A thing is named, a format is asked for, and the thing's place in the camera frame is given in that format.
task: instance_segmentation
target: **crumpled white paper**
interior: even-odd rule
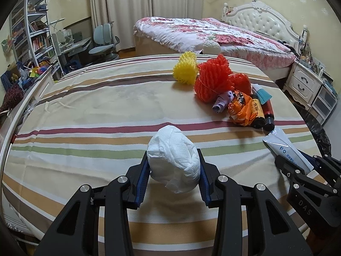
[[[174,193],[194,189],[200,177],[197,148],[178,128],[168,125],[151,138],[147,157],[150,176]]]

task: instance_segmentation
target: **flower pattern wallpaper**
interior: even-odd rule
[[[63,29],[70,24],[91,16],[90,0],[46,0],[50,21],[65,18],[56,28]]]
[[[341,43],[341,23],[326,0],[260,0],[292,24],[296,33],[301,34],[303,25],[309,29],[310,47],[313,56],[322,61],[327,72],[334,79],[335,89],[341,91],[341,57],[338,55]],[[252,0],[204,0],[203,17],[221,18],[224,3],[233,8]]]

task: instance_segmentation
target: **yellow foam fruit net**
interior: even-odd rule
[[[179,62],[173,68],[173,76],[180,83],[194,84],[199,69],[197,67],[197,56],[193,52],[185,52],[181,55]]]

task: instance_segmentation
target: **bottle label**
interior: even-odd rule
[[[256,117],[261,116],[262,118],[264,117],[263,109],[260,105],[260,102],[258,99],[252,99],[252,113],[257,113]]]

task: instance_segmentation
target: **white bed frame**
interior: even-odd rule
[[[285,41],[300,54],[300,36],[294,32],[291,23],[279,12],[261,1],[234,7],[230,13],[228,13],[227,3],[225,3],[222,21],[252,32],[260,32],[275,40]]]

